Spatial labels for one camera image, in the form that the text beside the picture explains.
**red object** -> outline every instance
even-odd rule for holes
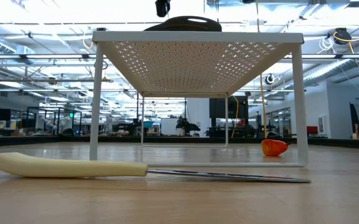
[[[241,119],[240,122],[236,123],[236,126],[246,126],[246,120],[245,119]]]
[[[284,141],[265,139],[261,142],[261,147],[265,156],[278,156],[285,152],[289,145]]]
[[[319,133],[317,126],[306,126],[306,132],[308,134],[318,134]]]

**perforated shelf top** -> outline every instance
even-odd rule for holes
[[[303,43],[302,34],[107,32],[93,41],[142,96],[225,97]]]

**cream knife handle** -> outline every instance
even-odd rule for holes
[[[0,170],[23,177],[144,177],[147,164],[44,159],[6,152],[0,153]]]

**shelf leg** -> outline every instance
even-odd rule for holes
[[[229,127],[228,127],[228,95],[225,97],[225,147],[229,145]]]
[[[144,96],[142,96],[142,125],[141,125],[141,144],[143,145],[143,138],[144,138]]]
[[[301,166],[306,166],[308,161],[308,138],[306,131],[304,72],[302,69],[301,46],[297,46],[292,51],[292,71],[294,79],[294,103],[296,104],[298,163]]]
[[[100,93],[102,84],[103,53],[99,45],[96,46],[95,77],[93,81],[92,120],[90,160],[98,159],[98,135],[99,135],[99,112]]]

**wooden floor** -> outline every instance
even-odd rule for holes
[[[88,159],[86,143],[0,147],[0,152]],[[261,155],[259,145],[229,149],[145,149],[101,143],[99,158],[116,161],[292,161]],[[359,149],[310,147],[306,168],[193,168],[293,175],[311,184],[223,182],[149,174],[146,178],[25,179],[0,172],[0,223],[359,223]]]

